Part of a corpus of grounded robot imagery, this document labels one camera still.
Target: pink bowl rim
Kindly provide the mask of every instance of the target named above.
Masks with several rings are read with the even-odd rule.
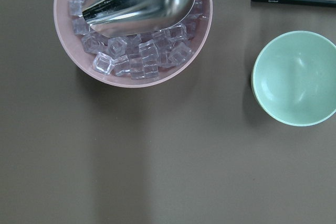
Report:
[[[117,83],[117,82],[111,82],[111,81],[106,81],[106,80],[103,80],[103,79],[98,79],[96,76],[92,75],[89,71],[87,71],[85,68],[83,68],[78,62],[77,60],[71,55],[70,53],[70,50],[68,49],[68,46],[67,44],[65,43],[62,35],[61,35],[61,32],[59,30],[59,26],[58,26],[58,19],[57,19],[57,12],[56,12],[56,5],[57,5],[57,0],[54,0],[54,23],[55,23],[55,27],[56,27],[56,32],[57,32],[57,36],[65,50],[65,52],[67,53],[67,55],[72,59],[72,61],[76,64],[77,67],[79,67],[82,71],[84,71],[86,74],[88,74],[89,76],[93,77],[94,79],[98,80],[98,81],[101,81],[103,83],[106,83],[106,84],[109,84],[109,85],[112,85],[112,86],[116,86],[116,87],[121,87],[121,88],[145,88],[145,87],[150,87],[150,86],[154,86],[154,85],[157,85],[157,84],[160,84],[164,81],[167,81],[171,78],[173,78],[174,76],[178,75],[179,73],[181,73],[184,69],[186,69],[190,64],[191,62],[193,62],[193,60],[196,58],[196,56],[199,54],[199,52],[202,50],[205,42],[206,42],[206,39],[208,37],[208,34],[209,34],[209,31],[210,31],[210,28],[211,28],[211,23],[212,23],[212,16],[213,16],[213,0],[209,0],[209,21],[208,21],[208,24],[207,24],[207,28],[206,28],[206,31],[205,31],[205,34],[204,34],[204,37],[203,37],[203,40],[202,42],[200,43],[200,45],[198,46],[197,50],[195,51],[195,53],[193,54],[192,58],[186,62],[179,70],[177,70],[176,72],[170,74],[169,76],[165,77],[165,78],[162,78],[160,80],[157,80],[157,81],[153,81],[153,82],[150,82],[150,83],[145,83],[145,84],[120,84],[120,83]]]

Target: mint green bowl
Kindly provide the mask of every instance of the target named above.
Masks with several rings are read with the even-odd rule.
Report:
[[[251,75],[260,106],[276,120],[309,126],[336,111],[336,46],[309,31],[292,31],[260,52]]]

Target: gray table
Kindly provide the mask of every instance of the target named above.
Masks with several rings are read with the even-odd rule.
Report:
[[[0,0],[0,223],[336,223],[336,117],[268,116],[249,76],[292,30],[336,42],[334,8],[214,0],[208,40],[144,89],[92,79],[53,0]]]

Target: ice scoop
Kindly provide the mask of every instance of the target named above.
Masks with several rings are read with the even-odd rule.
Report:
[[[87,0],[82,14],[106,37],[140,34],[180,22],[195,0]]]

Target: empty bowl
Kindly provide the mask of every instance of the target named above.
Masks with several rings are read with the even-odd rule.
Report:
[[[68,13],[68,1],[69,0],[54,0],[54,21],[56,31],[65,51],[71,60],[88,75],[104,83],[125,88],[152,86],[164,82],[183,71],[196,58],[203,47],[209,33],[213,12],[212,0],[202,0],[203,16],[205,18],[201,18],[197,21],[198,24],[195,37],[189,45],[193,54],[185,64],[160,70],[159,77],[155,79],[132,80],[129,76],[116,77],[112,74],[104,75],[94,71],[92,67],[94,55],[84,52],[80,37],[74,35],[74,32],[72,31],[72,17]]]
[[[276,120],[293,126],[323,122],[336,111],[336,46],[309,31],[280,35],[260,52],[251,85]]]

